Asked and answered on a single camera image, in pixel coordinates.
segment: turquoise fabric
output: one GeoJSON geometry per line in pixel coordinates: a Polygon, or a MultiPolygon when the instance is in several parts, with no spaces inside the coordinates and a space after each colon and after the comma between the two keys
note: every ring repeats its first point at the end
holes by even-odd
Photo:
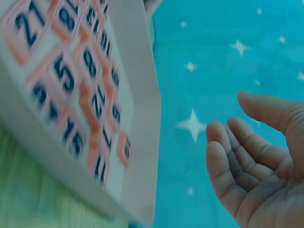
{"type": "Polygon", "coordinates": [[[192,109],[204,124],[238,116],[271,143],[286,146],[283,135],[247,117],[236,96],[244,89],[304,97],[304,4],[301,0],[163,1],[153,20],[162,98],[153,227],[237,227],[211,186],[205,132],[195,143],[190,132],[176,128],[176,123],[189,119],[192,109]],[[231,46],[236,40],[250,47],[243,56],[231,46]],[[197,67],[193,72],[185,68],[189,62],[197,67]]]}

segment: printed number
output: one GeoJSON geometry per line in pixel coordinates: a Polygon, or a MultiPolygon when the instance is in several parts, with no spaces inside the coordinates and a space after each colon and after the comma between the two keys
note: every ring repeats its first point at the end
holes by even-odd
{"type": "Polygon", "coordinates": [[[108,6],[108,4],[106,4],[106,6],[104,7],[104,14],[105,15],[107,14],[108,9],[109,9],[109,6],[108,6]]]}
{"type": "Polygon", "coordinates": [[[130,141],[130,139],[129,139],[129,137],[127,136],[127,144],[128,144],[128,146],[129,146],[129,148],[131,147],[131,141],[130,141]]]}
{"type": "Polygon", "coordinates": [[[47,98],[47,91],[44,85],[41,83],[36,83],[33,87],[33,94],[38,98],[39,104],[43,106],[47,98]]]}
{"type": "Polygon", "coordinates": [[[68,11],[66,10],[66,8],[61,8],[59,11],[59,19],[61,20],[61,22],[66,25],[67,30],[69,30],[70,32],[73,31],[73,29],[75,28],[75,21],[72,17],[70,17],[68,11]]]}
{"type": "MultiPolygon", "coordinates": [[[[70,137],[70,135],[71,135],[71,133],[74,129],[74,126],[75,126],[75,123],[73,121],[71,121],[70,118],[67,118],[66,132],[64,133],[64,136],[63,136],[63,141],[64,142],[66,142],[67,139],[70,137]]],[[[81,150],[81,147],[83,145],[83,139],[82,139],[82,137],[81,137],[81,135],[79,134],[78,131],[74,135],[72,143],[73,143],[75,155],[78,156],[80,154],[80,150],[81,150]]]]}
{"type": "Polygon", "coordinates": [[[124,147],[124,154],[127,157],[127,159],[129,159],[130,157],[130,150],[127,146],[124,147]]]}
{"type": "Polygon", "coordinates": [[[89,69],[90,76],[94,79],[96,77],[96,66],[94,64],[92,55],[88,49],[84,51],[84,61],[89,69]]]}
{"type": "MultiPolygon", "coordinates": [[[[88,24],[89,27],[92,27],[92,17],[95,18],[96,13],[94,8],[90,7],[87,15],[86,15],[86,22],[88,24]]],[[[96,34],[97,33],[97,29],[98,29],[98,25],[99,25],[99,19],[96,19],[94,28],[93,28],[93,33],[96,34]]]]}
{"type": "Polygon", "coordinates": [[[79,134],[79,132],[76,132],[72,141],[73,141],[73,147],[75,150],[75,154],[76,154],[76,156],[78,156],[80,153],[80,150],[82,148],[82,145],[83,145],[83,140],[82,140],[82,137],[79,134]]]}
{"type": "Polygon", "coordinates": [[[112,68],[112,70],[111,70],[111,76],[112,76],[112,79],[113,79],[115,85],[118,86],[119,85],[119,78],[118,78],[118,74],[117,74],[117,72],[115,71],[114,68],[112,68]]]}
{"type": "MultiPolygon", "coordinates": [[[[40,106],[43,106],[47,99],[47,90],[44,87],[44,85],[42,85],[40,82],[37,82],[35,84],[35,86],[33,87],[33,94],[35,97],[38,98],[38,103],[40,104],[40,106]]],[[[52,100],[50,101],[50,104],[49,104],[48,117],[50,120],[58,119],[58,110],[52,100]]]]}
{"type": "Polygon", "coordinates": [[[101,34],[101,40],[100,40],[100,47],[105,52],[106,56],[109,57],[110,55],[110,49],[111,49],[111,42],[108,41],[108,36],[105,33],[105,31],[101,34]]]}
{"type": "Polygon", "coordinates": [[[104,135],[104,139],[105,139],[106,145],[107,145],[108,148],[111,150],[112,139],[109,139],[108,136],[106,135],[105,127],[103,127],[103,135],[104,135]]]}
{"type": "Polygon", "coordinates": [[[115,105],[112,108],[112,116],[118,123],[120,122],[120,113],[115,105]]]}
{"type": "Polygon", "coordinates": [[[95,93],[93,95],[91,105],[95,107],[95,114],[96,114],[96,117],[99,119],[101,117],[101,114],[102,114],[102,107],[98,103],[98,100],[99,100],[98,97],[100,97],[103,104],[105,104],[105,95],[102,94],[101,89],[100,89],[99,86],[98,86],[97,90],[98,90],[98,94],[95,93]]]}
{"type": "Polygon", "coordinates": [[[27,37],[27,43],[28,43],[28,47],[31,48],[33,46],[33,44],[35,43],[36,39],[37,39],[37,33],[31,34],[31,30],[30,30],[30,26],[29,26],[29,21],[27,16],[29,15],[29,13],[31,11],[34,11],[34,13],[36,14],[40,24],[42,26],[45,25],[45,21],[43,19],[43,17],[41,16],[41,13],[39,12],[38,8],[36,7],[35,3],[33,1],[30,2],[29,4],[29,8],[28,8],[28,13],[20,13],[16,19],[15,19],[15,25],[17,30],[19,31],[21,29],[22,26],[25,27],[25,34],[27,37]]]}
{"type": "MultiPolygon", "coordinates": [[[[98,155],[98,159],[97,159],[97,164],[95,167],[95,176],[98,177],[98,170],[99,170],[99,166],[100,166],[100,161],[101,161],[101,155],[98,155]]],[[[104,182],[104,178],[105,178],[105,167],[106,163],[104,163],[103,165],[103,170],[101,172],[101,177],[100,177],[100,182],[103,183],[104,182]]]]}
{"type": "Polygon", "coordinates": [[[102,107],[98,104],[97,94],[93,95],[91,104],[95,107],[95,114],[96,117],[99,119],[102,114],[102,107]]]}
{"type": "Polygon", "coordinates": [[[74,90],[75,81],[74,81],[74,78],[72,76],[72,73],[71,73],[70,69],[67,66],[60,67],[62,60],[63,60],[63,54],[61,54],[55,60],[54,69],[55,69],[55,72],[57,73],[59,81],[61,81],[63,76],[66,75],[66,80],[63,84],[63,89],[67,93],[72,93],[73,90],[74,90]]]}
{"type": "MultiPolygon", "coordinates": [[[[99,3],[102,6],[102,5],[105,4],[105,0],[99,0],[99,3]]],[[[104,14],[107,13],[108,9],[109,9],[109,6],[108,6],[108,4],[106,4],[105,7],[104,7],[104,14]]]]}

